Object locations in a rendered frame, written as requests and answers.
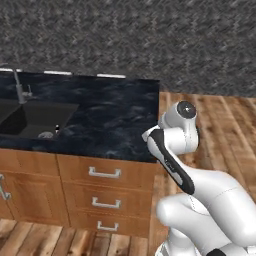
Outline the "dark sink basin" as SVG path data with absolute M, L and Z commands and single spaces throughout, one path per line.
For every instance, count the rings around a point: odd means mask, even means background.
M 56 140 L 78 109 L 78 104 L 31 101 L 18 106 L 0 121 L 0 135 Z M 55 125 L 60 132 L 55 134 Z

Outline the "wooden panel under sink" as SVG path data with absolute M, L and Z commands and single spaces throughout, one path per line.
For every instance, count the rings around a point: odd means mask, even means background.
M 0 170 L 48 176 L 59 175 L 54 154 L 14 149 L 0 149 Z

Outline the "wooden drawer front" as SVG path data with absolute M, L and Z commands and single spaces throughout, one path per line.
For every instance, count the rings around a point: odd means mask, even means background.
M 102 186 L 139 189 L 151 191 L 153 188 L 156 165 L 125 160 L 113 160 L 73 155 L 57 155 L 60 175 L 63 181 L 89 183 Z M 97 172 L 113 173 L 122 171 L 118 179 L 94 177 L 88 174 L 89 167 Z
M 108 227 L 113 227 L 114 223 L 119 223 L 118 231 L 110 233 L 148 237 L 149 219 L 82 211 L 73 211 L 70 213 L 70 223 L 75 228 L 102 231 L 97 229 L 97 221 L 102 221 L 102 224 Z
M 63 189 L 70 210 L 99 211 L 140 218 L 150 216 L 152 199 L 150 192 L 70 182 L 64 182 Z M 98 197 L 99 202 L 107 204 L 121 200 L 121 207 L 120 209 L 94 207 L 92 197 Z

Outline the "grey metal tap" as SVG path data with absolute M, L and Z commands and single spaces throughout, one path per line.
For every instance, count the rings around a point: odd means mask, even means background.
M 11 67 L 8 63 L 0 63 L 0 68 L 11 68 L 13 69 L 13 75 L 16 82 L 16 92 L 18 96 L 18 102 L 20 104 L 25 104 L 28 100 L 33 98 L 33 93 L 31 90 L 31 87 L 28 87 L 27 91 L 23 90 L 23 86 L 20 83 L 20 79 L 18 76 L 18 72 L 16 71 L 16 68 Z

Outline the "wooden cupboard door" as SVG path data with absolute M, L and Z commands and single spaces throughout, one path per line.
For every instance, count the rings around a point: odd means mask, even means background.
M 6 201 L 15 220 L 69 227 L 69 216 L 59 176 L 3 172 Z

